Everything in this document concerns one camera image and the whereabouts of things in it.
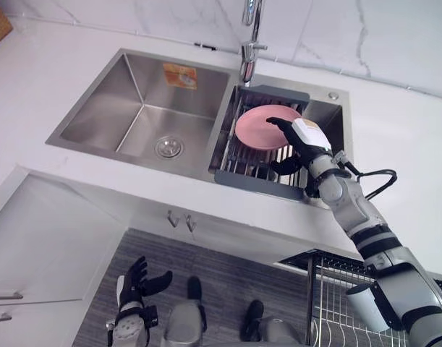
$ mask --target white countertop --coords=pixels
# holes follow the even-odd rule
[[[0,186],[21,166],[357,256],[329,211],[44,143],[120,48],[231,69],[238,68],[238,56],[71,25],[12,22],[15,30],[0,42]],[[399,176],[373,202],[426,270],[442,274],[442,100],[271,61],[259,61],[256,71],[349,92],[356,166],[393,168]],[[363,184],[366,192],[374,185]]]

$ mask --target marble backsplash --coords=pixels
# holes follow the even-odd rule
[[[7,14],[94,25],[238,52],[243,0],[0,0]],[[265,0],[267,59],[442,95],[442,0]]]

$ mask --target sink drain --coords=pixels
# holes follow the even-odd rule
[[[164,136],[156,141],[156,154],[162,158],[174,158],[182,153],[184,144],[181,140],[172,137]]]

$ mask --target wire rack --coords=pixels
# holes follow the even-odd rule
[[[233,122],[230,128],[230,139],[222,159],[221,170],[297,187],[299,172],[292,175],[278,176],[269,167],[269,163],[273,160],[280,163],[286,158],[291,157],[293,155],[292,146],[288,145],[278,150],[269,151],[253,150],[243,145],[234,133],[238,118],[251,108],[261,105],[285,105],[302,111],[300,105],[296,103],[287,102],[284,99],[262,93],[249,93],[240,90],[236,107],[231,110],[234,112],[232,115]]]
[[[313,347],[406,347],[404,331],[375,333],[358,318],[346,291],[375,279],[358,260],[312,249],[281,263],[307,270],[306,344]],[[442,280],[435,280],[442,290]]]
[[[405,332],[389,329],[374,333],[350,307],[346,290],[357,284],[372,283],[371,277],[364,272],[338,269],[334,267],[334,259],[326,257],[317,261],[315,274],[311,346],[408,346]]]

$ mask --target black cable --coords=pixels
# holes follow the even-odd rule
[[[371,171],[367,173],[360,172],[357,170],[354,165],[350,161],[347,161],[344,166],[346,166],[354,175],[357,176],[357,183],[360,183],[360,178],[364,176],[375,176],[375,175],[390,175],[391,178],[381,187],[375,189],[373,192],[365,195],[365,198],[367,200],[372,199],[373,197],[376,197],[378,194],[380,194],[383,190],[388,188],[389,186],[392,186],[393,183],[397,180],[397,173],[395,170],[391,170],[390,168],[385,168],[383,170],[377,170],[377,171]]]
[[[147,331],[147,343],[145,344],[145,347],[148,347],[148,344],[150,343],[150,329],[145,329]]]

